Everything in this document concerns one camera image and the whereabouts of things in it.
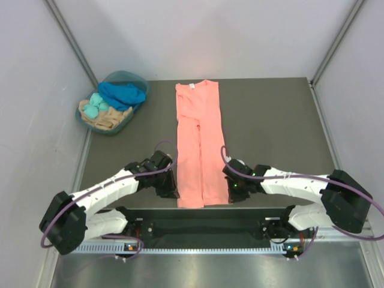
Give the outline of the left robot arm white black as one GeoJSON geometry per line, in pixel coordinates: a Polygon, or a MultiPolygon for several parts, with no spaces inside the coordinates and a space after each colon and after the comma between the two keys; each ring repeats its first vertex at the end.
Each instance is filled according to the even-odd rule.
{"type": "Polygon", "coordinates": [[[156,150],[150,158],[132,162],[112,177],[92,187],[68,194],[56,194],[47,208],[39,229],[43,234],[41,246],[55,247],[66,255],[83,241],[120,234],[129,238],[136,231],[125,208],[108,212],[103,209],[111,203],[146,188],[154,188],[162,198],[177,197],[171,156],[156,150]]]}

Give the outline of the pink t shirt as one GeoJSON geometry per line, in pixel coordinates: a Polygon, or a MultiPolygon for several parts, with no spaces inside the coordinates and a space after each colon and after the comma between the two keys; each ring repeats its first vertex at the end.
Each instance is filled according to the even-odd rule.
{"type": "Polygon", "coordinates": [[[178,206],[203,208],[228,204],[220,154],[224,137],[218,82],[177,84],[176,118],[178,206]]]}

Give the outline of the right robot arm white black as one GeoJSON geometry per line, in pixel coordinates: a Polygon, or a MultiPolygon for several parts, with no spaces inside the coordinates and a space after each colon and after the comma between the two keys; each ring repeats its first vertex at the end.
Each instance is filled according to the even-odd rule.
{"type": "Polygon", "coordinates": [[[302,175],[261,164],[251,169],[241,160],[226,157],[223,173],[231,202],[241,202],[251,193],[308,201],[307,205],[288,206],[273,225],[289,238],[312,227],[334,227],[357,238],[371,206],[371,194],[343,170],[302,175]]]}

